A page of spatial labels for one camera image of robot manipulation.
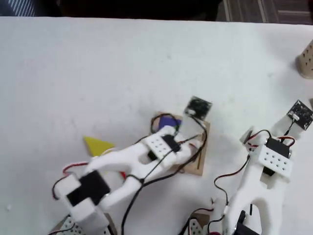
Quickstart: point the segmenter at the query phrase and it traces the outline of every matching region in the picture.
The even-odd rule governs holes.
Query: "perforated bracket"
[[[155,154],[155,156],[161,160],[166,156],[166,158],[161,162],[164,167],[171,166],[176,161],[176,154],[171,152],[171,147],[162,139],[161,135],[158,133],[153,134],[145,138],[145,143]]]
[[[293,162],[265,145],[261,146],[258,162],[272,171],[288,179],[290,178]]]

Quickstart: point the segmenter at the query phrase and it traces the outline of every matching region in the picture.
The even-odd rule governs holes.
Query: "wooden block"
[[[178,116],[178,115],[174,115],[174,117],[177,120],[182,120],[182,116]],[[159,124],[160,118],[157,118],[156,121],[154,122],[154,126],[153,128],[155,130],[158,129],[158,124]],[[210,123],[207,121],[204,121],[206,130],[207,130],[207,134],[209,135],[209,131],[210,131]],[[199,137],[199,140],[204,140],[204,135],[202,135],[201,137]],[[190,173],[190,174],[194,174],[194,175],[200,175],[202,176],[203,174],[203,168],[204,168],[204,161],[205,161],[205,154],[206,154],[206,147],[207,147],[207,142],[205,143],[205,146],[203,148],[203,150],[200,152],[199,156],[197,157],[197,159],[194,162],[189,163],[187,166],[185,166],[182,169],[182,173]],[[179,167],[179,165],[175,165],[172,167],[173,170],[176,170]]]

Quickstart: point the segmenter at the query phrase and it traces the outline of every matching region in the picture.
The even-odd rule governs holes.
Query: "black wire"
[[[194,159],[196,159],[197,156],[199,155],[199,153],[200,153],[200,152],[202,151],[202,149],[204,148],[204,146],[205,146],[205,144],[206,144],[206,141],[207,141],[207,130],[206,130],[205,127],[202,126],[202,124],[201,124],[198,120],[196,120],[194,117],[191,117],[191,118],[192,118],[192,119],[203,129],[203,131],[204,131],[204,140],[203,140],[203,144],[202,144],[201,147],[197,150],[197,152],[196,152],[189,160],[187,160],[185,163],[181,164],[181,165],[177,168],[177,170],[176,170],[174,173],[169,174],[169,175],[167,175],[167,176],[163,176],[163,177],[154,179],[154,180],[151,180],[151,181],[149,181],[149,182],[147,182],[147,183],[143,183],[143,184],[141,185],[141,187],[137,190],[137,192],[136,192],[135,195],[133,196],[133,198],[132,198],[131,202],[129,203],[129,205],[128,205],[126,211],[125,211],[125,214],[124,214],[124,216],[123,216],[122,225],[121,225],[121,232],[122,232],[122,235],[124,235],[124,226],[125,226],[125,222],[126,222],[126,219],[127,219],[128,214],[129,214],[129,211],[131,210],[131,208],[132,208],[132,206],[133,206],[133,204],[134,204],[136,198],[138,197],[139,193],[141,192],[141,190],[142,190],[144,187],[146,187],[146,186],[148,186],[148,185],[150,185],[150,184],[153,184],[153,183],[158,182],[158,181],[161,181],[161,180],[168,179],[168,178],[170,178],[170,177],[176,175],[182,168],[184,168],[187,164],[189,164],[189,163],[192,162]]]
[[[211,225],[212,223],[222,221],[222,220],[224,219],[224,217],[225,217],[225,215],[223,214],[223,215],[221,216],[221,218],[219,218],[219,219],[217,219],[217,220],[211,220],[211,221],[208,223],[208,225],[207,225],[207,234],[210,234],[210,225]]]
[[[72,227],[70,227],[70,228],[68,228],[68,229],[62,229],[62,230],[52,231],[52,232],[50,232],[48,235],[53,235],[53,234],[57,234],[57,233],[67,232],[67,231],[73,229],[74,226],[75,226],[75,223],[73,222],[73,226],[72,226]]]
[[[236,175],[238,174],[240,171],[242,171],[242,169],[246,166],[246,164],[248,163],[250,159],[250,156],[248,155],[247,158],[246,158],[246,161],[245,163],[241,166],[241,168],[233,173],[229,173],[229,174],[225,174],[225,175],[220,175],[218,177],[215,178],[214,180],[214,185],[215,187],[217,187],[218,189],[222,190],[224,193],[225,193],[225,196],[226,196],[226,206],[228,205],[229,201],[228,201],[228,194],[227,192],[225,191],[225,189],[219,187],[217,184],[216,184],[216,181],[218,181],[220,178],[223,178],[223,177],[228,177],[228,176],[233,176],[233,175]]]
[[[174,122],[175,122],[175,124],[176,124],[176,125],[175,125],[175,129],[176,129],[176,130],[175,130],[174,136],[176,136],[177,133],[178,133],[178,130],[179,130],[179,123],[178,123],[178,120],[174,117],[174,115],[172,115],[172,114],[170,114],[170,113],[159,114],[159,115],[153,117],[153,118],[151,119],[150,132],[151,132],[152,134],[156,133],[156,131],[154,131],[154,129],[153,129],[154,122],[155,122],[155,120],[156,120],[157,118],[160,118],[160,117],[163,117],[163,116],[170,116],[170,117],[174,120]]]
[[[289,131],[290,131],[290,129],[291,129],[291,127],[292,127],[292,125],[293,125],[294,123],[295,123],[295,119],[292,119],[289,128],[288,128],[287,131],[284,133],[284,136],[286,136],[286,135],[289,134]]]
[[[187,222],[185,223],[184,227],[182,228],[182,230],[180,231],[180,233],[179,233],[178,235],[183,235],[183,234],[185,233],[185,231],[186,231],[187,228],[188,228],[188,230],[189,230],[190,220],[191,220],[192,218],[194,218],[194,217],[192,216],[192,214],[194,214],[194,213],[196,213],[197,211],[200,211],[200,210],[204,210],[204,211],[207,211],[207,212],[212,212],[214,209],[198,208],[198,209],[194,210],[193,212],[191,212],[190,216],[189,216],[188,219],[187,219]]]

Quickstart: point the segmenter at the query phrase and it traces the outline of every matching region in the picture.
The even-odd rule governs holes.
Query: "dark floor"
[[[223,0],[217,21],[313,24],[312,5],[313,0]]]

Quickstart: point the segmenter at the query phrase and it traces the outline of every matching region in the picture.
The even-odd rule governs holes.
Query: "small circuit board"
[[[211,107],[212,103],[193,96],[184,110],[184,113],[203,121]]]
[[[300,100],[292,106],[287,116],[294,120],[303,130],[307,130],[313,121],[313,111]]]

